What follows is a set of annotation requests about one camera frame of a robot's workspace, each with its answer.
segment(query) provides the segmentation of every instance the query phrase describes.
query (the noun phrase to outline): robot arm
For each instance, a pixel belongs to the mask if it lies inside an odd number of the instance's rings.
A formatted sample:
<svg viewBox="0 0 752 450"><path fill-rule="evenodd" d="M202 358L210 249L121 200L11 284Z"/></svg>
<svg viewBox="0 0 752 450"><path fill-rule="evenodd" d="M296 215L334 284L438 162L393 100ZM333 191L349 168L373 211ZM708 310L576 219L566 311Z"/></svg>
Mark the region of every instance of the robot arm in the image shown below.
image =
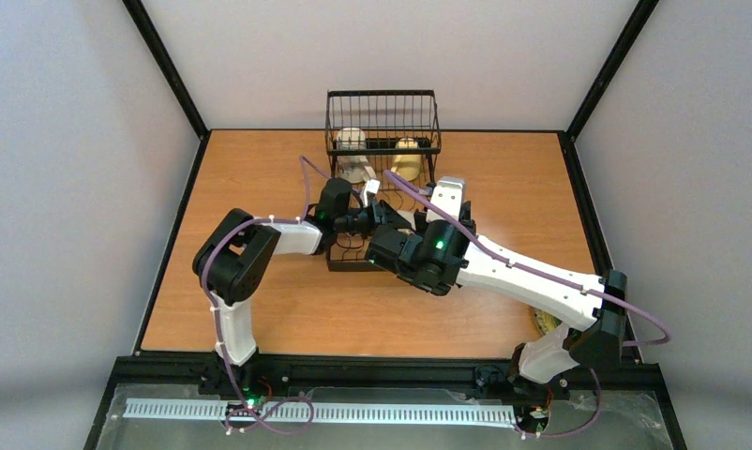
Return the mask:
<svg viewBox="0 0 752 450"><path fill-rule="evenodd" d="M462 202L464 189L463 180L444 177L434 189L431 203L459 218L459 223L474 233L469 202ZM435 295L447 294L453 285L488 289L548 311L563 322L539 340L520 344L511 358L510 375L544 384L578 365L618 367L626 312L589 292L624 298L624 274L609 271L598 277L564 270L501 247L486 236L478 236L478 242L486 249L509 261L505 264L470 243L454 225L433 211L416 213L415 223L417 232L410 234L378 228L366 257L398 278ZM526 270L519 270L515 264ZM575 290L538 274L567 279L581 288Z"/></svg>
<svg viewBox="0 0 752 450"><path fill-rule="evenodd" d="M272 256L320 254L335 242L338 233L370 235L380 226L411 228L388 204L373 201L378 190L377 180L368 181L361 192L354 192L348 181L332 178L323 188L314 214L306 219L266 219L248 226L226 243L225 236L255 217L234 209L219 223L194 258L192 269L201 277L211 253L223 246L208 269L207 287L218 305L212 310L218 308L218 327L232 364L243 365L257 351L251 326L251 296L260 286ZM349 207L352 195L357 196L361 207ZM218 343L216 350L223 356Z"/></svg>

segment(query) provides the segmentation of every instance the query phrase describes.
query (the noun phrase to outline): cable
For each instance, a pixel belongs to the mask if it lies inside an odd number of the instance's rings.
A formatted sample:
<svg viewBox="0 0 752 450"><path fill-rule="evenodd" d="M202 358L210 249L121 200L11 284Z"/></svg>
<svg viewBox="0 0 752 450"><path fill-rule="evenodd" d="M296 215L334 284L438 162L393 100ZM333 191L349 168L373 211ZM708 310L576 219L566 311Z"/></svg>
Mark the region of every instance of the cable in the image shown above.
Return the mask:
<svg viewBox="0 0 752 450"><path fill-rule="evenodd" d="M265 419L267 419L272 413L278 410L280 406L288 402L301 402L301 403L307 404L307 406L309 407L309 418L307 419L307 422L302 424L302 426L297 429L292 429L288 431L285 429L279 429L279 428L273 427L271 426L271 424L265 421ZM268 410L268 412L266 412L263 415L258 415L256 412L254 412L253 410L250 410L249 408L238 408L236 410L232 410L228 412L227 417L224 419L224 426L227 428L228 432L235 428L230 424L230 418L233 417L234 415L240 415L241 413L245 413L249 417L253 418L255 422L254 424L251 424L246 427L239 427L238 430L242 433L249 431L250 429L253 429L256 427L263 427L269 431L275 432L277 434L281 434L283 436L293 436L293 435L296 435L305 431L307 427L309 427L309 424L312 423L312 419L315 418L315 406L313 406L312 401L310 401L309 398L304 397L304 396L299 396L299 397L283 398L282 400L278 401L277 404L275 404L270 410Z"/></svg>
<svg viewBox="0 0 752 450"><path fill-rule="evenodd" d="M340 239L340 237L342 235L346 236L349 239L349 245L348 246L343 246L340 243L339 239ZM352 245L352 237L351 237L350 234L339 234L338 237L335 239L335 245L338 246L338 247L340 247L340 248L342 248L342 249L344 249L344 250L360 250L360 249L362 249L362 247L365 246L365 239L362 239L362 242L359 244L359 246L355 247L355 246Z"/></svg>
<svg viewBox="0 0 752 450"><path fill-rule="evenodd" d="M329 178L329 175L323 172L321 169L318 168L315 164L312 163L307 157L301 156L299 157L302 174L304 176L304 186L305 186L305 204L304 208L302 209L302 216L300 220L303 220L307 216L307 212L309 210L309 175L307 173L307 165L309 165L311 168L315 170L315 172L319 173L321 176L325 178ZM210 252L210 255L207 257L207 261L205 262L202 274L200 275L200 285L202 286L204 294L207 296L208 300L210 300L211 304L211 310L213 311L213 325L216 330L216 341L218 342L218 348L221 351L221 359L224 362L224 368L227 372L227 377L230 379L230 384L233 385L233 390L235 392L235 395L238 397L238 399L241 401L241 404L246 404L247 400L244 396L244 393L241 391L240 386L238 386L238 382L235 379L235 374L233 372L233 365L230 362L231 357L230 353L227 350L227 344L224 341L224 335L221 332L221 310L218 307L218 301L216 300L216 297L213 296L213 294L210 292L210 288L207 285L207 277L210 273L210 267L213 265L213 262L216 260L216 257L218 254L227 247L227 244L239 233L241 233L243 230L245 230L247 227L251 225L258 225L262 223L296 223L296 219L286 219L286 218L252 218L250 220L245 221L244 223L241 223L240 225L236 226L230 232L228 232L222 239L219 241L218 245ZM312 406L312 402L309 401L309 399L304 397L287 397L284 398L282 401L278 402L274 408L269 410L269 412L264 416L260 417L257 415L257 413L253 411L246 410L246 412L251 415L255 419L255 424L260 424L264 428L270 429L272 431L278 432L278 433L285 433L285 431L278 430L276 428L271 427L270 425L266 424L264 422L265 417L267 417L271 412L275 411L279 406L284 404L287 401L302 401L308 404L310 409L309 414L309 420L306 422L306 424L301 427L296 432L300 432L304 430L311 422L313 417L315 416L315 408Z"/></svg>
<svg viewBox="0 0 752 450"><path fill-rule="evenodd" d="M260 383L260 384L262 384L263 386L265 386L265 388L266 388L266 389L268 389L268 397L266 397L266 398L265 398L265 401L271 401L271 398L273 398L273 397L274 397L274 391L272 391L272 390L271 390L271 384L269 384L269 383L268 383L268 382L267 382L267 381L265 380L265 377L261 377L261 378L260 378L260 379L259 379L259 380L257 381L257 383Z"/></svg>
<svg viewBox="0 0 752 450"><path fill-rule="evenodd" d="M597 378L596 372L594 372L593 368L589 369L590 372L592 372L592 378L594 378L594 384L596 385L597 390L597 408L594 410L594 414L592 415L592 418L589 419L588 422L581 425L580 427L570 429L569 431L565 431L563 433L552 433L552 434L540 434L536 435L535 433L529 433L523 429L520 429L517 425L514 425L514 430L519 433L522 438L568 438L569 436L574 436L576 434L582 433L586 429L590 428L592 425L594 425L599 418L600 414L602 414L602 386L600 385L599 379ZM552 419L552 414L548 410L548 423L549 420Z"/></svg>
<svg viewBox="0 0 752 450"><path fill-rule="evenodd" d="M394 172L384 171L384 177L387 178L387 179L389 179L390 181L392 181L394 185L396 185L399 189L401 189L402 191L404 191L404 193L406 193L407 195L409 195L410 197L412 197L416 202L421 203L422 205L426 206L427 209L429 209L429 210L437 213L441 218L444 218L445 220L447 220L451 225L453 225L454 227L456 227L457 230L459 230L460 232L462 232L467 237L467 239L470 240L470 242L472 242L476 247L480 248L481 251L483 251L484 253L488 254L490 257L492 257L492 259L497 260L497 261L499 261L501 263L504 263L504 264L507 264L507 265L510 264L508 258L505 258L505 257L499 255L498 253L496 253L496 252L492 251L491 249L487 248L487 246L485 246L483 243L479 242L478 238L472 232L470 232L470 230L468 230L464 225L462 225L456 218L453 218L453 216L451 216L451 215L447 214L445 211L443 211L442 208L440 208L439 206L437 206L437 205L429 202L429 200L427 200L425 197L423 197L419 193L415 192L412 189L414 186L411 185L408 181L404 180L400 175L398 175L397 173L394 173ZM580 286L578 283L575 283L573 281L570 281L568 279L564 279L564 278L561 278L561 277L556 277L556 276L554 276L552 274L548 274L547 272L543 272L543 271L541 271L539 269L536 269L536 268L533 268L531 266L522 264L520 262L512 262L511 264L513 265L513 267L517 267L519 270L523 270L525 272L528 272L530 274L536 275L538 277L541 277L541 278L544 278L544 279L548 279L550 281L553 281L553 282L556 282L556 283L559 283L559 284L563 284L564 286L567 286L569 288L572 288L572 289L575 289L575 290L578 290L578 291L582 291L582 289L583 289L583 286ZM618 298L618 297L615 297L613 295L610 295L609 293L600 292L600 291L597 291L597 290L594 290L594 289L590 289L590 290L586 291L585 293L589 294L589 295L594 295L594 296L599 297L599 298L601 298L603 300L609 301L612 304L619 306L620 308L624 308L627 311L630 311L630 312L633 312L635 314L638 314L643 319L645 319L647 322L653 324L661 332L663 332L663 337L658 338L658 339L652 339L652 340L628 340L628 341L626 341L624 343L625 347L638 347L638 346L641 346L641 345L660 345L660 344L665 344L665 343L667 343L667 342L669 342L671 340L671 331L669 330L669 328L665 324L663 324L663 322L661 322L659 319L657 319L655 316L653 316L652 314L650 314L650 313L642 310L639 307L633 306L633 305L625 302L625 300L622 300L621 298Z"/></svg>
<svg viewBox="0 0 752 450"><path fill-rule="evenodd" d="M365 210L365 204L362 203L362 199L359 198L359 191L352 188L353 197L356 199L356 202L359 204L359 210L356 212L357 215Z"/></svg>

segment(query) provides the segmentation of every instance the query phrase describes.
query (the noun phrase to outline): beige object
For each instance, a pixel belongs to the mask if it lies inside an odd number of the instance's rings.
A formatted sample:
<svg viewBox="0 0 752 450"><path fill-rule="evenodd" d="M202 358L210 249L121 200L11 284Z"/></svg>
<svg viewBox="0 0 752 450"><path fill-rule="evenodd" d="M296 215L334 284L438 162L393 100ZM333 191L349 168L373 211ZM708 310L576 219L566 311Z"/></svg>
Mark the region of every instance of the beige object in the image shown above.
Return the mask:
<svg viewBox="0 0 752 450"><path fill-rule="evenodd" d="M396 144L396 148L417 147L417 141L412 138L403 138ZM390 168L390 172L397 173L406 181L412 181L420 174L422 163L422 155L398 155L393 159L393 167Z"/></svg>
<svg viewBox="0 0 752 450"><path fill-rule="evenodd" d="M356 127L346 127L340 130L336 140L338 150L366 150L368 136L365 131ZM340 178L355 185L376 178L376 172L370 167L368 157L357 155L354 157L338 157L340 163Z"/></svg>

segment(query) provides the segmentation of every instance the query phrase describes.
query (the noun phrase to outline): black metal frame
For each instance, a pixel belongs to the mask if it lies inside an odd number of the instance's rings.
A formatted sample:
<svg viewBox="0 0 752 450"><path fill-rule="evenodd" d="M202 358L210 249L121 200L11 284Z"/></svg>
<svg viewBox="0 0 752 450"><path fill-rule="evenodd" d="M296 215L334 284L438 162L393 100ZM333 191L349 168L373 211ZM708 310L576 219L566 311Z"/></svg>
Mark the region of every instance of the black metal frame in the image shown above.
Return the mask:
<svg viewBox="0 0 752 450"><path fill-rule="evenodd" d="M149 322L153 305L158 296L160 283L172 252L177 231L190 198L196 175L202 164L205 148L211 138L212 131L204 126L188 90L180 80L177 70L172 63L163 42L158 37L155 26L150 21L139 0L123 0L130 16L138 26L154 58L158 62L167 82L183 107L186 116L200 137L201 142L197 150L191 174L177 211L177 216L169 237L169 244L164 254L158 278L153 289L145 313L140 334L136 340L133 356L117 358L106 390L98 407L94 424L86 440L86 449L96 447L100 431L105 422L106 413L111 405L113 393L117 385L126 383L186 383L196 384L201 373L214 364L216 356L210 352L143 352L141 343L143 332ZM568 131L561 130L511 130L511 132L555 132L558 134L562 155L569 174L576 204L586 233L586 241L592 254L596 273L602 273L611 268L608 249L600 230L599 222L594 211L591 196L580 167L577 140L586 121L597 102L608 87L610 80L616 74L624 57L643 25L649 19L657 0L639 0L633 14L630 16L623 32L619 36L608 59L597 75L594 83L583 100L578 113L575 115ZM627 326L627 338L632 338L632 330ZM474 372L477 367L500 364L505 365L508 360L451 360L451 359L415 359L415 358L379 358L379 357L321 357L299 355L258 355L261 361L266 361L280 370L289 370L294 383L301 384L313 379L323 379L340 385L374 383L380 385L405 385L406 382L423 384L426 387L450 387L467 391L472 389ZM683 433L680 430L674 413L669 391L658 365L642 364L638 350L623 355L623 366L617 370L598 370L600 382L607 390L637 390L655 392L660 410L663 414L669 436L677 449L685 449ZM587 370L572 369L563 374L568 381L569 389L593 389L593 380Z"/></svg>

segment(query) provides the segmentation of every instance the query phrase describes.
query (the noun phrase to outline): yellow object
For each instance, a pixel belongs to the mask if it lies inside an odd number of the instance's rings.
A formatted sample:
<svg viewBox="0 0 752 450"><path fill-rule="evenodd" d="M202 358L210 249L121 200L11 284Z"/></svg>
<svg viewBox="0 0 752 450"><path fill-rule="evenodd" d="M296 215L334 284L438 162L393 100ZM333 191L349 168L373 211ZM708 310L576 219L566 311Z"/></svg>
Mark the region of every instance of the yellow object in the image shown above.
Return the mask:
<svg viewBox="0 0 752 450"><path fill-rule="evenodd" d="M396 148L417 147L417 141L412 138L403 138L396 144ZM393 159L393 167L390 168L390 172L397 173L406 181L412 181L420 174L422 161L422 155L398 155Z"/></svg>
<svg viewBox="0 0 752 450"><path fill-rule="evenodd" d="M534 321L536 322L536 328L543 336L561 324L558 318L538 308L534 308Z"/></svg>

